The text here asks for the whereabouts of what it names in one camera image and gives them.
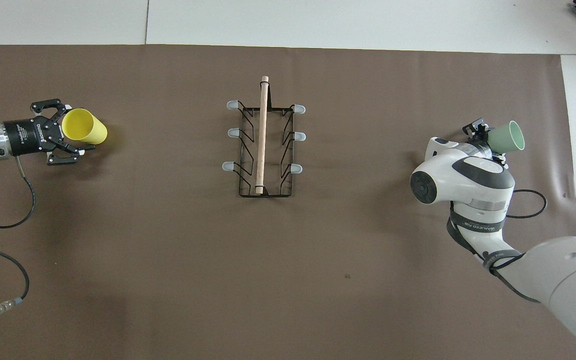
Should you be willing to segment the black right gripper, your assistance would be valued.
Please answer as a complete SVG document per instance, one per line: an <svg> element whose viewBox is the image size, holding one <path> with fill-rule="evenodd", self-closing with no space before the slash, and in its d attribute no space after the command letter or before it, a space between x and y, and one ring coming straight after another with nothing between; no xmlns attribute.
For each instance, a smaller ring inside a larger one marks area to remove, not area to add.
<svg viewBox="0 0 576 360"><path fill-rule="evenodd" d="M486 141L488 138L489 125L484 118L479 118L470 124L462 127L462 132L466 134L469 139L474 139L474 146L479 152L491 152L489 143ZM508 166L506 154L492 152L491 158L500 166Z"/></svg>

